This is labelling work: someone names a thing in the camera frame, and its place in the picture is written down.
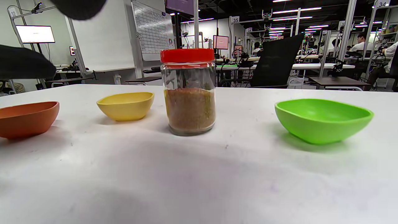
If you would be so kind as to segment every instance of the whiteboard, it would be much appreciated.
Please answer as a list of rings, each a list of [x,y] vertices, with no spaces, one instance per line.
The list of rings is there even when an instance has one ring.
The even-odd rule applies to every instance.
[[[171,16],[137,1],[131,5],[142,59],[159,61],[162,50],[175,49]]]
[[[73,20],[84,64],[90,70],[117,71],[135,67],[125,11],[123,1],[109,0],[92,19]]]

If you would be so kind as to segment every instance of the plastic bowl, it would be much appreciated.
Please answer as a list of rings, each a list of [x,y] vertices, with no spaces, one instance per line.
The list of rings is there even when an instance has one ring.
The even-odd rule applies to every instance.
[[[59,112],[59,102],[24,104],[0,109],[0,137],[27,138],[50,129]]]
[[[319,145],[347,139],[366,127],[374,116],[364,108],[320,99],[279,102],[275,111],[290,133]]]
[[[115,121],[132,121],[145,117],[153,103],[151,92],[131,92],[107,96],[97,102],[100,110]]]

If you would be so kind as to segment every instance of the glass jar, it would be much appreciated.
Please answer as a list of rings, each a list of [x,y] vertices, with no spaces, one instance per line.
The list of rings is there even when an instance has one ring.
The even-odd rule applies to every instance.
[[[209,131],[216,120],[213,49],[173,49],[160,53],[170,130],[191,136]]]

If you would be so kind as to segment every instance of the yellow bowl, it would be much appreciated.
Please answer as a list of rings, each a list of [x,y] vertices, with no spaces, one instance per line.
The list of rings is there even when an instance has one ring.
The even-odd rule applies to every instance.
[[[107,96],[97,102],[100,110],[115,121],[139,120],[153,103],[151,92],[131,92]]]

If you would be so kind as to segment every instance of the white shirt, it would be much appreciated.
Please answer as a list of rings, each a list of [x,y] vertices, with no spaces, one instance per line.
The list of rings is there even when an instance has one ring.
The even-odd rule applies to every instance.
[[[384,52],[384,55],[386,57],[394,57],[395,50],[397,49],[397,46],[398,46],[398,42],[391,45],[389,48],[386,49],[386,51]],[[390,73],[391,65],[392,65],[392,59],[390,60],[388,65],[384,66],[384,69],[386,70],[387,73]]]
[[[365,42],[355,44],[349,51],[363,51]],[[367,51],[373,51],[373,43],[368,43]]]

